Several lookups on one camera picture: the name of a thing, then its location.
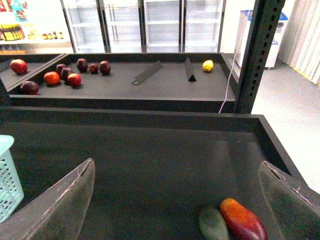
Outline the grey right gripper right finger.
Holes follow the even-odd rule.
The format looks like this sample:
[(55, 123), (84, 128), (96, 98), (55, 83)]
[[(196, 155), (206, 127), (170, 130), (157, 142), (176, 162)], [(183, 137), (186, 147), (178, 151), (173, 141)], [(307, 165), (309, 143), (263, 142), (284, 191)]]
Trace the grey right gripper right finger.
[(268, 161), (258, 168), (263, 198), (283, 240), (320, 238), (320, 194)]

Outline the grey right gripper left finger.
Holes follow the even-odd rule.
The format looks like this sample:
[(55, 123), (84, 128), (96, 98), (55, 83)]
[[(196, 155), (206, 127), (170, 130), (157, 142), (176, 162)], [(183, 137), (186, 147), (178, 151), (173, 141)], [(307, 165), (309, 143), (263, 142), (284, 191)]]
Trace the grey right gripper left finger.
[(2, 240), (76, 240), (95, 182), (89, 158), (0, 224)]

